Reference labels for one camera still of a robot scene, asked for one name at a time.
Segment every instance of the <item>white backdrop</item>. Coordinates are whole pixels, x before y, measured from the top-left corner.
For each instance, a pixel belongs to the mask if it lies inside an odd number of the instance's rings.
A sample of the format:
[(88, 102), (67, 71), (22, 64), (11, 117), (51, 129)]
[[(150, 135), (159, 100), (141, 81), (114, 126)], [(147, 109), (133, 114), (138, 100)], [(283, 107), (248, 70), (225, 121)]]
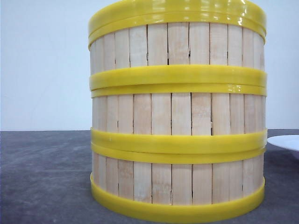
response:
[[(267, 127), (299, 128), (297, 0), (267, 14)], [(1, 0), (1, 130), (88, 130), (87, 23), (115, 0)]]

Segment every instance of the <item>gray tabletop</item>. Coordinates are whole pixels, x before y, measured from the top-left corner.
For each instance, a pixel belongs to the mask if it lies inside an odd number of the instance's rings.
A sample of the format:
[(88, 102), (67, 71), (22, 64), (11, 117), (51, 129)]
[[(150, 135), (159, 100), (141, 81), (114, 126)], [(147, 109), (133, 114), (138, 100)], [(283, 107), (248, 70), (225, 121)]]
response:
[[(299, 134), (269, 130), (268, 136)], [(116, 214), (90, 193), (89, 131), (1, 132), (2, 224), (150, 224)], [(265, 200), (217, 224), (299, 223), (299, 161), (267, 146)]]

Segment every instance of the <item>bamboo steamer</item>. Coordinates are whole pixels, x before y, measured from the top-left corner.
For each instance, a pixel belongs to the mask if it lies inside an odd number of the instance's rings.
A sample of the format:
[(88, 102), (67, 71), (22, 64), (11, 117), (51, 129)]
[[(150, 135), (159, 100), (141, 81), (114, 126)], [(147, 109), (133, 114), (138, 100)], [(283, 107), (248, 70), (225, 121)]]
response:
[(170, 223), (263, 200), (265, 15), (244, 0), (123, 0), (89, 22), (91, 187)]

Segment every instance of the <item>white plate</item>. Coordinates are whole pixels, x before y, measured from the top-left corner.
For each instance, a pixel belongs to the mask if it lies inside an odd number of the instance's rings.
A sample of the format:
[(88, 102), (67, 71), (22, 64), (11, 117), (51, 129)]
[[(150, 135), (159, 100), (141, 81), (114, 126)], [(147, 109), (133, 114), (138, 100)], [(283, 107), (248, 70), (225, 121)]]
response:
[(291, 150), (293, 156), (299, 159), (299, 135), (274, 136), (268, 138), (268, 142), (274, 146)]

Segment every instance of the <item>gray table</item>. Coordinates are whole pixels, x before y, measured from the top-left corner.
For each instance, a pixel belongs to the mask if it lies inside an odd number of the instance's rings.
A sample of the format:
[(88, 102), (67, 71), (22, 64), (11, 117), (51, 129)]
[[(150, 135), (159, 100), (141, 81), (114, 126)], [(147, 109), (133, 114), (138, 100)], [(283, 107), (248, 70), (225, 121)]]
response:
[[(269, 130), (269, 137), (299, 130)], [(89, 131), (1, 132), (2, 224), (149, 224), (116, 214), (90, 193)], [(265, 200), (218, 224), (299, 223), (299, 161), (267, 146)]]

